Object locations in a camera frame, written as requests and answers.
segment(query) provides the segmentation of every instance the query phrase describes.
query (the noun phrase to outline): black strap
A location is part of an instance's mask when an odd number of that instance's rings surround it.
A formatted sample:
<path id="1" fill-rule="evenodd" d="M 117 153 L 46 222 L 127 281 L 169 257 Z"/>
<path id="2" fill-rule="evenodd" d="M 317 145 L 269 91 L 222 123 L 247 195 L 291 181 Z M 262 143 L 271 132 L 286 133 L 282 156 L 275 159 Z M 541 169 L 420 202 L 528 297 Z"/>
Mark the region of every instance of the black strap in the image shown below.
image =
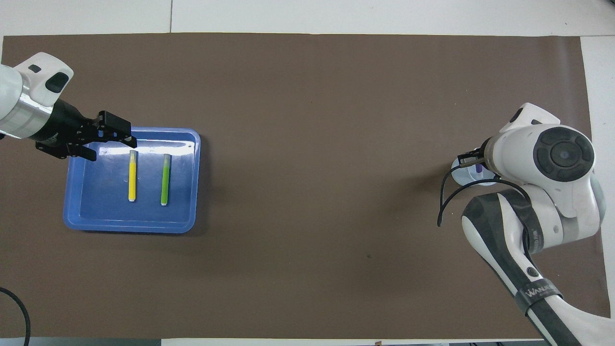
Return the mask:
<path id="1" fill-rule="evenodd" d="M 515 294 L 515 303 L 521 311 L 527 316 L 528 309 L 532 304 L 549 296 L 558 295 L 561 297 L 561 292 L 549 279 L 538 279 L 530 282 L 517 291 Z"/>

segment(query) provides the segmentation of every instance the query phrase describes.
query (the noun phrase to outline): yellow marker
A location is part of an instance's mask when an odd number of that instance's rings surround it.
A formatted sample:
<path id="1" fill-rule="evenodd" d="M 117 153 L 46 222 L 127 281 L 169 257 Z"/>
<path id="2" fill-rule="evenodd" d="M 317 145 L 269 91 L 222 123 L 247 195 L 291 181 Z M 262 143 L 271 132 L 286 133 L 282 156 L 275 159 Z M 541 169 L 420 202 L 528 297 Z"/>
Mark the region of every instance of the yellow marker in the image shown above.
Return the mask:
<path id="1" fill-rule="evenodd" d="M 128 166 L 128 202 L 137 198 L 137 151 L 130 151 L 130 165 Z"/>

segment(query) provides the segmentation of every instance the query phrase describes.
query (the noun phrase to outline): black circular cap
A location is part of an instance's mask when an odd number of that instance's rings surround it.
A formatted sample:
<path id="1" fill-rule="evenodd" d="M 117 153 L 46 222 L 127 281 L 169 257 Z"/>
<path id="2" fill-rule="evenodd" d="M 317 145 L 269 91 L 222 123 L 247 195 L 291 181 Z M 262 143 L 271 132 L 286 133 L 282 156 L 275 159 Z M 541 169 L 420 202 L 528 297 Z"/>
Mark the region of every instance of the black circular cap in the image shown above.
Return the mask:
<path id="1" fill-rule="evenodd" d="M 528 267 L 528 274 L 530 274 L 530 276 L 533 276 L 535 278 L 538 277 L 538 271 L 534 267 Z"/>
<path id="2" fill-rule="evenodd" d="M 581 148 L 574 142 L 562 142 L 551 149 L 553 163 L 560 167 L 572 167 L 579 161 Z"/>
<path id="3" fill-rule="evenodd" d="M 563 126 L 543 131 L 534 145 L 534 163 L 547 178 L 572 182 L 592 168 L 593 148 L 580 132 Z"/>

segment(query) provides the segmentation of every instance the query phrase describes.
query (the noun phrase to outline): black cable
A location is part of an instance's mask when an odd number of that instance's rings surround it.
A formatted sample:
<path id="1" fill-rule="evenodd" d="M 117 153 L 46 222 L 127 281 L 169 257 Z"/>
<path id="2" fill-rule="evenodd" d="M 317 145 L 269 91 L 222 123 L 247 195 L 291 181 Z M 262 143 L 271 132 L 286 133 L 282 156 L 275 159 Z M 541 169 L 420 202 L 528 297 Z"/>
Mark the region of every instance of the black cable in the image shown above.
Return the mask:
<path id="1" fill-rule="evenodd" d="M 22 300 L 17 297 L 17 295 L 9 291 L 8 289 L 0 287 L 0 292 L 6 294 L 11 299 L 13 299 L 15 303 L 17 303 L 19 308 L 22 310 L 23 319 L 26 321 L 26 336 L 23 339 L 23 346 L 28 346 L 28 344 L 30 344 L 30 316 L 28 315 L 26 306 L 23 304 Z"/>
<path id="2" fill-rule="evenodd" d="M 448 205 L 448 203 L 459 193 L 462 192 L 463 190 L 465 190 L 466 188 L 469 188 L 471 186 L 474 185 L 478 185 L 480 183 L 500 183 L 500 184 L 504 184 L 504 185 L 508 185 L 510 187 L 514 187 L 515 189 L 517 189 L 519 191 L 519 193 L 521 193 L 523 195 L 523 197 L 529 201 L 530 200 L 530 196 L 528 196 L 528 193 L 525 192 L 524 189 L 522 189 L 519 185 L 515 184 L 515 183 L 511 183 L 508 182 L 506 180 L 501 180 L 501 179 L 481 179 L 481 180 L 476 180 L 473 182 L 469 182 L 465 185 L 463 185 L 462 187 L 458 188 L 457 190 L 455 190 L 455 192 L 453 192 L 444 202 L 443 205 L 440 206 L 440 212 L 438 213 L 438 227 L 440 227 L 442 225 L 442 215 L 444 213 L 444 209 L 446 209 L 446 206 Z"/>
<path id="3" fill-rule="evenodd" d="M 440 186 L 440 207 L 442 207 L 442 200 L 444 199 L 444 184 L 446 184 L 448 177 L 459 168 L 461 168 L 461 165 L 451 168 L 451 170 L 444 175 L 444 178 L 442 178 L 442 185 Z"/>

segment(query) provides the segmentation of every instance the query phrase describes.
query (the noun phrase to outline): green marker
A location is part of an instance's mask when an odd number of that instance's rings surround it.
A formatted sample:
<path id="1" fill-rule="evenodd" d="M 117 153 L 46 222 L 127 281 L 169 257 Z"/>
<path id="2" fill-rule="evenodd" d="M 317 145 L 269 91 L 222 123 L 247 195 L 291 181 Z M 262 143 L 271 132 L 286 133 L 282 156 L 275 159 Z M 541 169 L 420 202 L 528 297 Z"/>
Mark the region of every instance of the green marker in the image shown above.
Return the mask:
<path id="1" fill-rule="evenodd" d="M 160 204 L 166 206 L 169 202 L 169 174 L 171 169 L 171 155 L 164 155 L 164 166 L 162 167 L 162 193 Z"/>

